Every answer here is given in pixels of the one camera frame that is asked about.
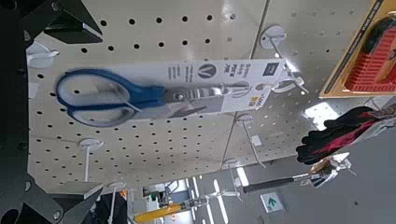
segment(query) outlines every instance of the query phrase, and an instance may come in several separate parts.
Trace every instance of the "hanging product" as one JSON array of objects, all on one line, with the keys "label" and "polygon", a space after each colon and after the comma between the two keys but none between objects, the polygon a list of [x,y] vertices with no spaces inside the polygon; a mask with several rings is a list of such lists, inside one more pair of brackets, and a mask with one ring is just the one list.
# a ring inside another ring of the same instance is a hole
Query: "hanging product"
[{"label": "hanging product", "polygon": [[[396,64],[393,60],[396,56],[396,48],[393,47],[395,40],[396,15],[389,15],[375,25],[363,44],[358,60],[346,80],[348,90],[396,91]],[[394,64],[390,71],[385,66],[388,61]]]},{"label": "hanging product", "polygon": [[379,111],[367,106],[353,108],[336,120],[324,121],[325,130],[309,132],[302,139],[303,145],[296,148],[297,161],[314,164],[342,147],[377,136],[395,124],[396,105]]},{"label": "hanging product", "polygon": [[170,216],[173,214],[185,212],[185,211],[193,209],[194,207],[201,207],[201,206],[207,205],[211,199],[216,199],[220,196],[239,197],[240,193],[223,190],[220,192],[206,194],[199,198],[189,199],[183,203],[169,204],[163,208],[160,208],[160,209],[157,209],[154,211],[149,211],[147,213],[135,215],[134,222],[135,223],[146,223],[146,222],[153,221],[160,217],[166,217],[166,216]]},{"label": "hanging product", "polygon": [[258,184],[252,184],[243,187],[243,191],[245,193],[250,193],[252,191],[261,189],[277,188],[298,181],[302,181],[302,185],[310,184],[315,189],[320,188],[325,183],[333,180],[338,175],[340,170],[348,169],[352,174],[354,174],[350,170],[352,164],[347,159],[348,155],[349,153],[347,152],[325,158],[324,160],[321,160],[320,163],[313,165],[310,172],[307,174],[295,175]]},{"label": "hanging product", "polygon": [[374,0],[321,98],[396,94],[396,1]]},{"label": "hanging product", "polygon": [[62,76],[55,88],[70,117],[92,127],[111,127],[129,119],[261,108],[271,89],[285,79],[285,64],[273,59],[78,69]]}]

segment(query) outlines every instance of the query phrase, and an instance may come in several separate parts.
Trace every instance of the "black metal frame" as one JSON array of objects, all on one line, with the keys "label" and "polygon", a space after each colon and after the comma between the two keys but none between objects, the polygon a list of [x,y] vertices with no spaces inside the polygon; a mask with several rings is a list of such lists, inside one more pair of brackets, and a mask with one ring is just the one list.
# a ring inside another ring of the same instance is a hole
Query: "black metal frame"
[{"label": "black metal frame", "polygon": [[88,24],[101,34],[80,0],[2,0],[0,3],[0,94],[3,97],[0,109],[3,119],[0,128],[0,224],[80,223],[102,191],[99,189],[87,200],[75,202],[74,207],[66,209],[27,174],[26,48],[43,30],[66,43],[102,41],[82,24]]}]

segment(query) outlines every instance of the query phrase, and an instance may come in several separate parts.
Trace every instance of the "logo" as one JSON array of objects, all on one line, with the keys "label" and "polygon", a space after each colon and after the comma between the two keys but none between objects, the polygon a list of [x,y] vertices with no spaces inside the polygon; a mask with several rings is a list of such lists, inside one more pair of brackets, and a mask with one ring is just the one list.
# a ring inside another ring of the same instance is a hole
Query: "logo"
[{"label": "logo", "polygon": [[206,63],[198,68],[198,76],[201,78],[212,78],[216,72],[216,66],[211,63]]}]

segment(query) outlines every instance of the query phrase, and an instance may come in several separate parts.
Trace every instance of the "white peg hook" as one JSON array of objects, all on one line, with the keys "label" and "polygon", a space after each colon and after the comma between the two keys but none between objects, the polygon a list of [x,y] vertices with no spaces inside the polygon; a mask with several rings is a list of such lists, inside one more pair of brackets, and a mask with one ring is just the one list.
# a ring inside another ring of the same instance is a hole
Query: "white peg hook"
[{"label": "white peg hook", "polygon": [[84,172],[84,182],[88,182],[88,171],[90,167],[90,152],[99,149],[105,142],[99,141],[94,138],[82,139],[78,146],[81,150],[85,150],[85,172]]}]

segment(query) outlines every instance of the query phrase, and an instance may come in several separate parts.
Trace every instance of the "red product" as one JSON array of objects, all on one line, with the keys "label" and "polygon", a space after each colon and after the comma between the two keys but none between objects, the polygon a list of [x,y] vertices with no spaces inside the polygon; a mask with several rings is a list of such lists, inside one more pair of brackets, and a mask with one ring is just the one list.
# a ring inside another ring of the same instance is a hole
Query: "red product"
[{"label": "red product", "polygon": [[380,78],[384,64],[396,53],[392,48],[396,40],[396,18],[386,17],[371,31],[362,47],[349,77],[346,88],[350,91],[396,91],[396,65],[385,78]]}]

